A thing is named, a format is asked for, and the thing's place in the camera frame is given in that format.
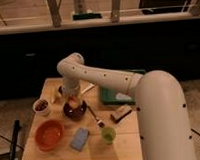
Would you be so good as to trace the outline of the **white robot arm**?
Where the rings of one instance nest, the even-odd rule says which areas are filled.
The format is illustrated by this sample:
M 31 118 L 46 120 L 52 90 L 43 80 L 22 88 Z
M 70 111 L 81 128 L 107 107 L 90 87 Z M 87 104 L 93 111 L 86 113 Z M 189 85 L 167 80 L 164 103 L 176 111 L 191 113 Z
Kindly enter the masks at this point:
M 84 80 L 135 99 L 143 160 L 197 160 L 183 89 L 169 72 L 89 67 L 78 52 L 60 60 L 57 71 L 66 96 L 77 95 Z

